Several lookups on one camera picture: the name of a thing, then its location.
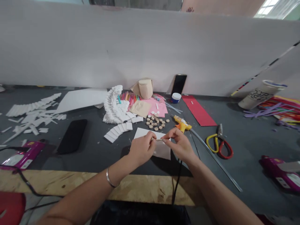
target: yellow scissors handle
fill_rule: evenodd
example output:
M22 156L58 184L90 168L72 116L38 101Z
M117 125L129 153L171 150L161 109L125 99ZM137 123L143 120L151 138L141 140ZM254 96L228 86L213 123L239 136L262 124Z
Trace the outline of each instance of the yellow scissors handle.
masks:
M213 138L213 137L215 137L214 139L215 139L216 150L213 150L213 149L210 147L209 143L208 143L208 140L211 139L211 138ZM205 142L206 142L207 146L209 147L209 149L210 149L213 153L217 153L217 152L219 151L218 134L213 134L213 135L211 135L211 136L208 136L208 137L206 138Z

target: yellow hot glue gun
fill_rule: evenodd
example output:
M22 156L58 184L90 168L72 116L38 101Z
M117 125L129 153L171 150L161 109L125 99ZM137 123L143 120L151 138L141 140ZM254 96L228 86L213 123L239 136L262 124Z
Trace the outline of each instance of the yellow hot glue gun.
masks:
M177 123L179 123L179 124L176 125L176 127L177 127L182 133L184 133L185 130L190 130L190 129L192 128L192 126L191 126L191 125L188 125L187 122L186 122L184 119L182 119L182 118L180 118L180 117L178 117L178 116L173 116L173 117L174 117L175 121L176 121Z

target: black phone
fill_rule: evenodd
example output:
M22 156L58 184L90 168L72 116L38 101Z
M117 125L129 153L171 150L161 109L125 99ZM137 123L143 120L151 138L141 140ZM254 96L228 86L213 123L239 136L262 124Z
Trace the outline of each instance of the black phone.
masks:
M78 150L87 123L86 119L72 121L56 153L61 155Z
M175 80L174 80L171 96L173 93L179 93L179 94L182 93L186 79L187 79L186 74L176 74L175 75Z

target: red scissors handle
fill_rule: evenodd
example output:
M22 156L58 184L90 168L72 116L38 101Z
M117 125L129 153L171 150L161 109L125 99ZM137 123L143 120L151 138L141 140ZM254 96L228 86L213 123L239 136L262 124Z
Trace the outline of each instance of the red scissors handle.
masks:
M230 154L228 156L225 156L222 154L222 148L223 148L223 145L226 144L228 150L230 151ZM219 145L219 152L218 152L219 156L223 159L230 159L232 156L233 156L233 150L230 146L230 144L228 144L228 142L226 140L222 140L220 145Z

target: silver bangle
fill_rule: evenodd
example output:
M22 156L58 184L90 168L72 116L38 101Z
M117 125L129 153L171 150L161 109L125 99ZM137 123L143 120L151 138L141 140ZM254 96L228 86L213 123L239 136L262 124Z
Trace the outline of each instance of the silver bangle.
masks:
M109 167L107 167L107 170L106 170L106 179L107 179L107 181L108 181L108 183L109 183L110 186L112 186L113 188L116 188L118 185L117 185L117 186L114 186L114 185L110 182L110 179L109 179L109 177L108 177L108 168L109 168Z

